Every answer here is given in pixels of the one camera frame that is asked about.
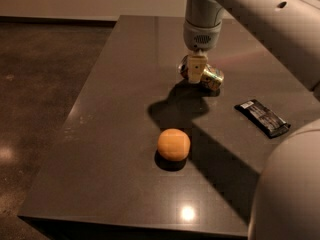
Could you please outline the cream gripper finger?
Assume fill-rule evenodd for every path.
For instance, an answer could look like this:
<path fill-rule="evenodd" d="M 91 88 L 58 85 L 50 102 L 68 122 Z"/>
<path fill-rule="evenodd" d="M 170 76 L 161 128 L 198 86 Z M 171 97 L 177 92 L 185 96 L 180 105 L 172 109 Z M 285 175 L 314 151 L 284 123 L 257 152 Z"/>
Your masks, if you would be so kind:
<path fill-rule="evenodd" d="M 187 58 L 188 80 L 192 84 L 200 82 L 206 64 L 208 62 L 207 53 L 201 50 L 192 52 Z"/>

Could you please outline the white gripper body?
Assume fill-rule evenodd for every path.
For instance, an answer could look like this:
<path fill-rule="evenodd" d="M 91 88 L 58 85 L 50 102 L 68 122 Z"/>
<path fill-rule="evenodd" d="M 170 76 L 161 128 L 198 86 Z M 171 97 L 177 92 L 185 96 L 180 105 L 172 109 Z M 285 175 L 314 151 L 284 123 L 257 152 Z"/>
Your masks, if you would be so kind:
<path fill-rule="evenodd" d="M 222 24 L 210 28 L 197 27 L 185 21 L 183 25 L 183 39 L 190 51 L 209 51 L 213 49 L 219 39 Z"/>

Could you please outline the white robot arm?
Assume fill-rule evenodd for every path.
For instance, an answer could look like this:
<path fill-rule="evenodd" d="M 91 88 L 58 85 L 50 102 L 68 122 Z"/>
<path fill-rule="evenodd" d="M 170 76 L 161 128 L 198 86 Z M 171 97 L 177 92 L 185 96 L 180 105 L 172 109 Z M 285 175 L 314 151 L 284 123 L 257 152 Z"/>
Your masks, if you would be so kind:
<path fill-rule="evenodd" d="M 214 47 L 227 11 L 284 67 L 251 75 L 264 95 L 300 112 L 301 91 L 319 94 L 317 0 L 187 0 L 184 40 L 193 53 Z M 291 133 L 269 155 L 255 190 L 248 240 L 320 240 L 319 123 Z"/>

